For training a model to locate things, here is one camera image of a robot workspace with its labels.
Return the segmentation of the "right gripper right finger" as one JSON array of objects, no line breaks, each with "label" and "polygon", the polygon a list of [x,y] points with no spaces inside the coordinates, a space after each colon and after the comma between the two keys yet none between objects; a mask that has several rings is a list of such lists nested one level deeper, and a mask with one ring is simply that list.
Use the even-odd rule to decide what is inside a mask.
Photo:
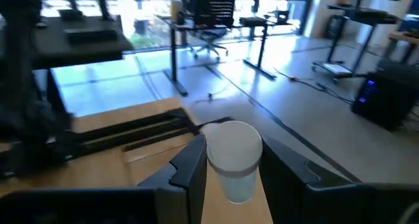
[{"label": "right gripper right finger", "polygon": [[350,182],[283,143],[263,137],[260,177],[274,223],[356,223],[357,210],[344,195],[315,189]]}]

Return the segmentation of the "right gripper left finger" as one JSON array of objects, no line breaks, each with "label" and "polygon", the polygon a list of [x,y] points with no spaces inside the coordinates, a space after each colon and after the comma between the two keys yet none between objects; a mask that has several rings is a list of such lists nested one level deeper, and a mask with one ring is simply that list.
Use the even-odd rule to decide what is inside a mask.
[{"label": "right gripper left finger", "polygon": [[138,222],[200,224],[206,180],[206,139],[197,136],[166,166],[138,183]]}]

